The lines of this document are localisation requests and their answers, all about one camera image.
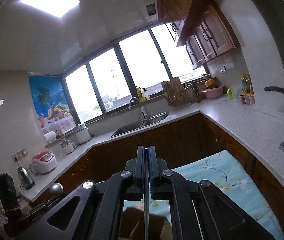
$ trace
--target upper cabinet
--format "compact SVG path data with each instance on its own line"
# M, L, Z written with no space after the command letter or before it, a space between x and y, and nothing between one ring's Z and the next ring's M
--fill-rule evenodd
M187 44L196 66L239 47L225 16L213 0L157 0L159 21L170 23L178 46Z

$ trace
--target yellow bottle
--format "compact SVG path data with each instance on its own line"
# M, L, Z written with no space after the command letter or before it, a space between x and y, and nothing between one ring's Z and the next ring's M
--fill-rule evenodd
M139 99L140 99L140 102L146 101L146 98L143 97L142 89L141 89L141 88L138 88L137 86L136 86L136 88L137 88L137 93L138 93L138 97L139 97Z

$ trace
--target countertop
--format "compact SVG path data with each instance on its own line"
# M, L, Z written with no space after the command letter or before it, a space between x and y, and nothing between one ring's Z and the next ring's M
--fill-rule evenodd
M22 189L21 195L31 202L35 201L94 146L142 133L197 113L209 118L243 145L266 166L284 187L284 152L278 148L284 140L284 121L255 111L252 106L241 105L234 100L207 99L201 103L170 110L169 115L176 115L170 120L148 125L113 138L110 136L115 130L93 137L87 143L79 145L73 153L58 159L58 166L52 172L35 178L35 186L29 190Z

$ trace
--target sink basin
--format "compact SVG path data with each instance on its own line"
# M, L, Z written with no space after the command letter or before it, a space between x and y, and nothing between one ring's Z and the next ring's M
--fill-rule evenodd
M152 117L150 117L150 119L145 121L144 126L159 122L161 120L164 120L167 116L168 116L168 113L162 113L162 114L152 116Z
M126 132L130 132L133 131L135 129L141 128L144 124L145 120L143 121L137 121L137 122L133 122L133 123L129 123L127 125L124 125L122 127L120 127L111 137L126 133Z
M150 125L150 124L153 124L153 123L157 123L157 122L165 119L167 116L168 116L168 113L162 113L162 114L151 116L150 119L148 119L148 120L142 120L142 121L129 123L127 125L120 127L119 129L117 129L117 131L110 138L117 136L117 135L120 135L120 134L131 132L133 130L139 129L141 127L144 127L144 126L147 126L147 125Z

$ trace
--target green plastic handle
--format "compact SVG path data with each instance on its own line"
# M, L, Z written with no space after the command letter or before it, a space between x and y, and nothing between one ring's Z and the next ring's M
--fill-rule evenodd
M228 94L228 97L229 97L230 99L235 98L233 88L229 88L229 89L227 90L227 94Z

